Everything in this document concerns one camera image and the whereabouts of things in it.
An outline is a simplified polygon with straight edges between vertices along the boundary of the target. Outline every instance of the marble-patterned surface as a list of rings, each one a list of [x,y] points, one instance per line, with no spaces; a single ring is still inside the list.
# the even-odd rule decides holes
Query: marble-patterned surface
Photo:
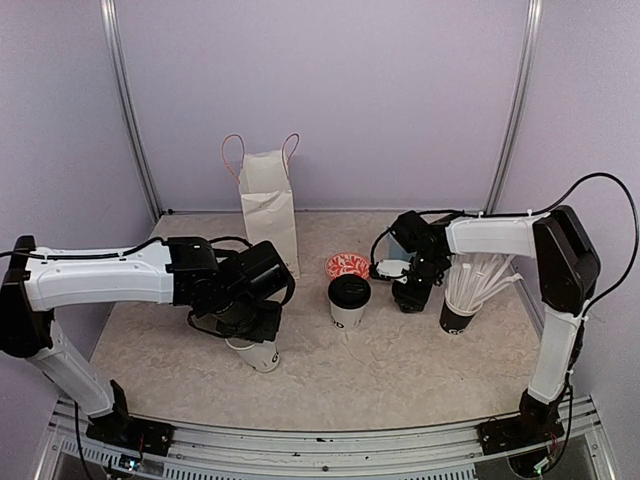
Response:
[[[512,287],[467,331],[438,325],[443,288],[423,313],[404,315],[390,285],[373,282],[358,330],[331,325],[324,262],[368,256],[392,213],[297,213],[302,278],[278,335],[280,366],[260,374],[224,341],[189,328],[187,308],[116,305],[92,362],[124,387],[133,413],[273,430],[369,430],[447,423],[517,409],[538,338]],[[236,214],[165,216],[154,234],[243,234]],[[385,256],[380,245],[378,257]]]

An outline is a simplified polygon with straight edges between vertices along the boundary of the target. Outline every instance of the red bag handle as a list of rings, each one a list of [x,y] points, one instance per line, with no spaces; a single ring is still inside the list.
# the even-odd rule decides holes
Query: red bag handle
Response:
[[[285,152],[285,148],[287,146],[287,142],[289,142],[289,140],[291,140],[293,137],[296,137],[296,144],[293,146],[293,150],[291,150],[291,153],[289,154],[289,156],[285,161],[284,157],[287,155],[287,152]],[[289,162],[291,162],[291,157],[293,157],[293,154],[295,153],[296,148],[298,148],[299,143],[300,143],[300,135],[298,135],[297,133],[292,133],[287,137],[287,139],[282,144],[282,165],[284,166],[284,173],[287,174],[287,178],[289,178]]]
[[[236,179],[236,182],[238,182],[238,185],[240,185],[240,177],[238,177],[238,175],[236,175],[236,173],[233,171],[233,169],[229,166],[229,163],[227,162],[227,159],[224,156],[224,146],[226,145],[227,141],[231,140],[234,137],[236,137],[238,140],[240,140],[240,144],[242,145],[242,161],[240,162],[240,171],[242,171],[242,167],[244,166],[244,154],[245,154],[246,150],[244,148],[244,140],[237,133],[234,133],[232,135],[228,135],[227,138],[225,138],[222,141],[222,148],[221,148],[221,150],[222,150],[222,162],[224,163],[224,166],[227,167],[227,170],[229,170],[231,175],[233,175],[233,178]]]

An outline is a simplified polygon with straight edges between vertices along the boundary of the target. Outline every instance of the white paper bag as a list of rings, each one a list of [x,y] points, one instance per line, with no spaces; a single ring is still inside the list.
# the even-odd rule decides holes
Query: white paper bag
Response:
[[[224,156],[224,147],[231,138],[242,144],[242,167],[236,175]],[[285,147],[296,138],[291,154]],[[296,222],[293,214],[293,192],[289,182],[289,162],[298,147],[300,136],[289,135],[282,149],[247,155],[240,135],[229,135],[222,142],[222,161],[238,182],[242,215],[247,238],[253,244],[269,240],[287,264],[294,278],[300,277]]]

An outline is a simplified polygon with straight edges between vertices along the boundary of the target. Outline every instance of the red and white bowl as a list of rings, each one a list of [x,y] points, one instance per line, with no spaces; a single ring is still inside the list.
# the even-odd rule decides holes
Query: red and white bowl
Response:
[[[369,260],[358,253],[336,253],[327,260],[324,269],[331,280],[348,273],[369,278]]]

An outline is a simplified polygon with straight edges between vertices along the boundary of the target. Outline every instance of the black cup lid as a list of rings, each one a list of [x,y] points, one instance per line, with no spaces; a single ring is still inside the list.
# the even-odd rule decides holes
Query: black cup lid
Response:
[[[369,282],[357,275],[341,275],[329,284],[329,300],[340,308],[355,310],[366,305],[370,298]]]

